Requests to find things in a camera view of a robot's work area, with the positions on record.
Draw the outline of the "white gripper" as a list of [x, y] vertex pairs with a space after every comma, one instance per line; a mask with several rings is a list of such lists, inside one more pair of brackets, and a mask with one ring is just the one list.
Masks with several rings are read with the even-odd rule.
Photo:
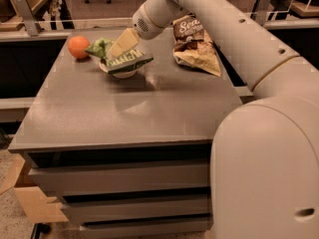
[[140, 40], [150, 40], [162, 33], [163, 28], [154, 24], [142, 5], [133, 16], [133, 27], [127, 28], [107, 51], [107, 58], [113, 60], [134, 48]]

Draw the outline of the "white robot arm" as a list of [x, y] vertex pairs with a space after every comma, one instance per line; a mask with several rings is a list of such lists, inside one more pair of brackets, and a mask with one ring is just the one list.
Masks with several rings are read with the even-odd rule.
[[108, 57], [192, 13], [254, 100], [213, 138], [215, 239], [319, 239], [319, 71], [226, 0], [147, 0]]

